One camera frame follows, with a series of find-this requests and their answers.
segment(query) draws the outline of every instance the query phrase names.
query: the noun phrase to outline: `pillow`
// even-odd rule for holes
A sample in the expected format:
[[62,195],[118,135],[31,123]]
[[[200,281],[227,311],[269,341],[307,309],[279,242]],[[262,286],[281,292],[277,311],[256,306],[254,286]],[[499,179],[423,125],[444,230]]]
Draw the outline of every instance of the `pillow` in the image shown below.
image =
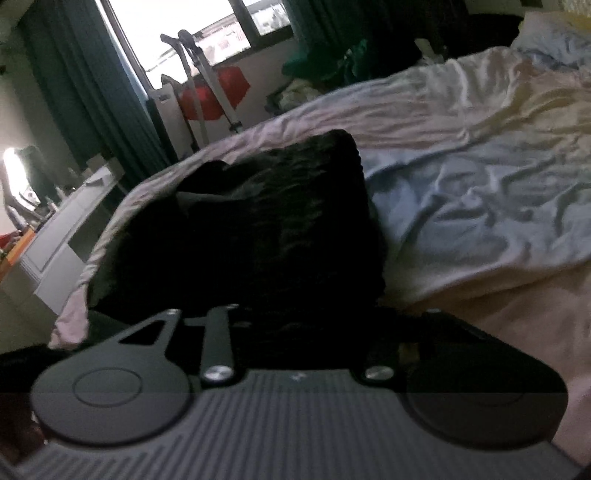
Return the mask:
[[563,12],[528,12],[512,48],[552,69],[590,68],[591,31],[574,19]]

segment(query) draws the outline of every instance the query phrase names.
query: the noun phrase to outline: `curtain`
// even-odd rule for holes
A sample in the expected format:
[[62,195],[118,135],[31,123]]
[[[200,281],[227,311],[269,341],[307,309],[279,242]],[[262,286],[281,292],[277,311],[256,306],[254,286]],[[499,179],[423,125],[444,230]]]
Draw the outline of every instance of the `curtain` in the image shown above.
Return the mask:
[[37,0],[19,28],[80,168],[96,154],[112,153],[129,188],[170,165],[95,0]]
[[283,0],[300,48],[327,47],[335,56],[363,39],[405,55],[412,0]]

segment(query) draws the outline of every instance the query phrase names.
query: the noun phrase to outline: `wall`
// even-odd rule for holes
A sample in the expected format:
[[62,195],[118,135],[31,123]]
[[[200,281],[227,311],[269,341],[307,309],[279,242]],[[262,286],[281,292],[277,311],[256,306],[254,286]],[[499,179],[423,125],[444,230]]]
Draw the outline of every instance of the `wall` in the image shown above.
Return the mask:
[[[236,108],[245,128],[269,120],[271,115],[265,110],[267,96],[285,85],[289,79],[281,74],[281,67],[296,52],[297,43],[290,38],[277,45],[256,52],[235,63],[251,84],[251,88]],[[211,142],[230,135],[226,118],[207,123],[207,133]],[[199,124],[191,122],[191,127],[199,139]]]
[[[512,14],[525,15],[526,8],[519,0],[465,0],[471,14]],[[543,0],[544,9],[561,10],[560,0]]]
[[[0,76],[0,155],[10,147],[36,145],[57,179],[65,182],[68,167],[77,169],[76,162],[51,117],[18,33],[0,48],[0,64],[7,67]],[[0,197],[0,234],[12,230]]]

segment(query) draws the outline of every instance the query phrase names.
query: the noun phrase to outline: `bed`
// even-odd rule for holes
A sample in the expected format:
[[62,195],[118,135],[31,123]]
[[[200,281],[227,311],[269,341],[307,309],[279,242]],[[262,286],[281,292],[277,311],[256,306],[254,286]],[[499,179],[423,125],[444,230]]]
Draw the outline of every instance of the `bed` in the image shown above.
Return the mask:
[[555,368],[556,444],[591,462],[591,33],[528,14],[512,48],[414,67],[210,145],[136,187],[94,248],[50,346],[87,335],[105,246],[199,165],[350,132],[388,241],[384,305],[438,307]]

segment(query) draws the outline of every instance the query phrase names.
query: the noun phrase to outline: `window frame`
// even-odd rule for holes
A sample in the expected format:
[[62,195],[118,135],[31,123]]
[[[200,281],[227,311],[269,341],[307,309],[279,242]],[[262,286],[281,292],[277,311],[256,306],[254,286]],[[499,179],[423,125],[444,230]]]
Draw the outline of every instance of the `window frame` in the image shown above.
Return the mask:
[[[278,30],[269,32],[268,34],[261,35],[256,27],[251,13],[248,11],[248,7],[244,4],[243,0],[228,0],[228,2],[230,3],[234,15],[236,16],[236,20],[242,27],[246,39],[248,40],[248,43],[251,46],[250,48],[247,48],[246,50],[243,50],[231,57],[226,58],[226,60],[215,64],[213,66],[214,69],[235,63],[238,60],[247,58],[248,56],[258,51],[281,43],[282,41],[288,40],[289,38],[292,38],[294,36],[293,30],[290,25],[281,27]],[[113,10],[110,0],[100,0],[100,3],[103,6],[103,9],[105,10],[106,17],[109,20],[111,27],[113,28],[113,31],[115,33],[115,36],[117,37],[117,40],[121,45],[121,48],[127,56],[127,59],[129,60],[129,63],[134,73],[137,75],[140,84],[146,91],[146,94],[150,97],[151,94],[157,91],[158,89],[153,87],[148,76],[146,75],[144,67],[139,62],[138,57],[135,55],[134,49],[132,48],[131,43],[129,43],[129,40],[125,35],[125,31],[123,30],[121,24],[119,23],[119,20],[117,19],[117,15]]]

